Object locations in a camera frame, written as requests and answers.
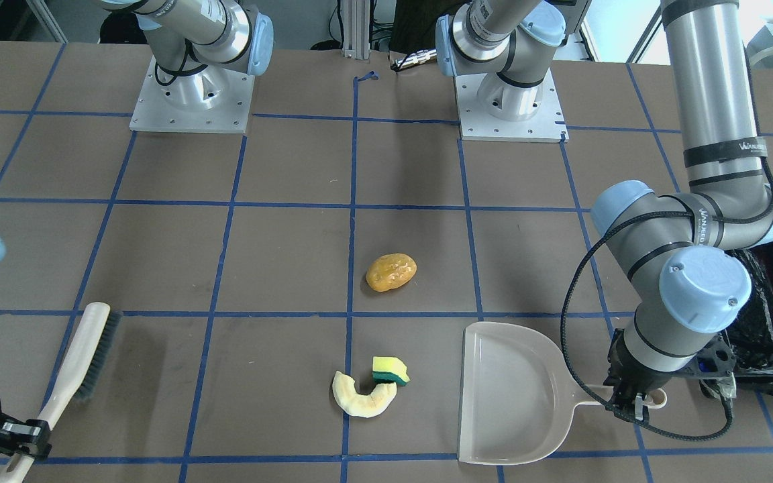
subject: gray floor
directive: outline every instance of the gray floor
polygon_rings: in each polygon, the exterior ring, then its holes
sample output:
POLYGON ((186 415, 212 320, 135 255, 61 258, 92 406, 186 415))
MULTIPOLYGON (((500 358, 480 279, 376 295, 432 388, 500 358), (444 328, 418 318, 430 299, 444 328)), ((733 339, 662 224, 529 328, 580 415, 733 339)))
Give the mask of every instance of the gray floor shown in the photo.
MULTIPOLYGON (((68 408, 27 481, 773 481, 773 398, 752 392, 712 443, 582 407, 552 458, 455 458, 464 327, 482 317, 556 339, 597 236, 595 197, 626 178, 685 186, 668 67, 631 67, 633 85, 622 64, 556 62, 571 138, 543 146, 462 141, 436 66, 280 51, 243 138, 131 133, 150 51, 61 48, 0 43, 4 411, 36 415, 86 303, 125 319, 95 397, 68 408), (355 82, 369 70, 380 79, 355 82), (368 263, 396 251, 417 278, 369 290, 368 263), (373 355, 402 358, 411 383, 378 418, 347 420, 331 377, 364 380, 373 355)), ((773 159, 773 72, 755 77, 773 159)), ((607 252, 597 279, 572 305, 590 382, 637 302, 607 252)), ((653 422, 720 427, 696 386, 668 388, 653 422)))

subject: metal base plate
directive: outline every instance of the metal base plate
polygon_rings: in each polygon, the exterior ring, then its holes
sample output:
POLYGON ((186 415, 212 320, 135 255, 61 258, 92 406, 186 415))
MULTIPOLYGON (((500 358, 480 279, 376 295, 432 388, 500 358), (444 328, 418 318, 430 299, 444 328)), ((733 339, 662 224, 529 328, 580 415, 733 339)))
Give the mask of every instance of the metal base plate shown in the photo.
POLYGON ((476 91, 486 74, 455 77, 455 97, 461 119, 461 138, 473 141, 524 141, 559 143, 568 141, 568 129, 559 105, 559 95, 553 85, 550 70, 539 85, 542 101, 528 120, 507 121, 488 114, 476 98, 476 91))
POLYGON ((228 74, 230 89, 223 93, 227 96, 225 100, 211 109, 184 111, 163 98, 162 89, 154 80, 154 59, 151 58, 133 108, 130 128, 132 131, 243 134, 249 120, 255 76, 232 71, 228 74))

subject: white dustpan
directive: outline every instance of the white dustpan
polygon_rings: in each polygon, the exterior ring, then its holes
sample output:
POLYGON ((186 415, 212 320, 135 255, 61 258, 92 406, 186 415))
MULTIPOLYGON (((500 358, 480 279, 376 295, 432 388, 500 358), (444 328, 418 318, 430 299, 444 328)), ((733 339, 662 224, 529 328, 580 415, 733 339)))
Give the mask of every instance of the white dustpan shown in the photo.
MULTIPOLYGON (((611 395, 607 386, 590 388, 611 395)), ((662 389, 647 401, 651 409, 664 404, 662 389)), ((464 330, 459 461, 539 461, 564 442, 580 405, 599 403, 577 385, 558 346, 542 333, 498 322, 476 322, 464 330)))

